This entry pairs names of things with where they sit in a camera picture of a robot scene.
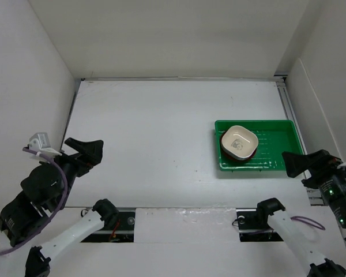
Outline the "cream square panda plate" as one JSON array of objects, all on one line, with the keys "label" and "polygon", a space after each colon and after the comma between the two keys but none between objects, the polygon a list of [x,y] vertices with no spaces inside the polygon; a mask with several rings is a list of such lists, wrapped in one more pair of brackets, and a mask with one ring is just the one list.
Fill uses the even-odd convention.
[{"label": "cream square panda plate", "polygon": [[258,146],[258,137],[250,130],[235,125],[223,133],[220,139],[222,150],[230,157],[245,161],[251,159]]}]

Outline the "red round scalloped plate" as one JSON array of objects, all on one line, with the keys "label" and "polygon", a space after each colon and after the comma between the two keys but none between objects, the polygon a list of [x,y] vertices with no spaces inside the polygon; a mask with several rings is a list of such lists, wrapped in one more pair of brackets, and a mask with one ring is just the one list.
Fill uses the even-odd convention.
[{"label": "red round scalloped plate", "polygon": [[242,136],[220,138],[220,149],[229,160],[245,162],[250,160],[257,151],[258,140],[248,140]]}]

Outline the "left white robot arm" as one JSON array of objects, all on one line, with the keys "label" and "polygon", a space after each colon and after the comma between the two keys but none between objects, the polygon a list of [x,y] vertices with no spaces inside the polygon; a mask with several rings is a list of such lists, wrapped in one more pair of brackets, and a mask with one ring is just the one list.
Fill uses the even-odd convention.
[{"label": "left white robot arm", "polygon": [[77,223],[37,245],[36,237],[64,209],[75,179],[102,161],[103,140],[68,138],[65,144],[75,153],[53,149],[46,133],[36,133],[22,149],[40,164],[21,181],[21,192],[0,213],[0,276],[49,276],[52,266],[75,244],[118,221],[115,205],[101,199]]}]

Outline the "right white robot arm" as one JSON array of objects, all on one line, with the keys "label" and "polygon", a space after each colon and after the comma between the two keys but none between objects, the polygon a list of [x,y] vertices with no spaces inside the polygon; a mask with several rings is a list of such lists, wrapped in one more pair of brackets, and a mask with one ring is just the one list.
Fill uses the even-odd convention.
[{"label": "right white robot arm", "polygon": [[[308,171],[310,177],[302,184],[319,190],[323,200],[332,210],[337,223],[346,229],[346,162],[326,150],[301,155],[283,152],[286,173],[295,178]],[[295,225],[296,221],[323,230],[318,222],[305,216],[289,216],[285,206],[271,198],[257,204],[255,220],[261,227],[276,232],[300,262],[307,276],[346,276],[346,269],[314,249]]]}]

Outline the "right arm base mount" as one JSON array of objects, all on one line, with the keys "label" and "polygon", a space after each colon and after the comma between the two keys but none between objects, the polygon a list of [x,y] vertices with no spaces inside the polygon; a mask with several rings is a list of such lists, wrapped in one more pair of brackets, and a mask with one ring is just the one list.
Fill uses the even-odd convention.
[{"label": "right arm base mount", "polygon": [[263,200],[255,208],[238,208],[232,225],[239,231],[240,242],[281,242],[283,239],[268,225],[268,217],[285,211],[277,198]]}]

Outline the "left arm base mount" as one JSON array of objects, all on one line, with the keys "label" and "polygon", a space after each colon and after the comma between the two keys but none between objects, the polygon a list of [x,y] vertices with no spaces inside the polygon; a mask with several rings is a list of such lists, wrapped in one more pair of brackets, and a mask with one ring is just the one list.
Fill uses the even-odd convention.
[{"label": "left arm base mount", "polygon": [[122,208],[116,222],[95,231],[82,240],[83,243],[132,243],[134,242],[134,227],[136,223],[136,210]]}]

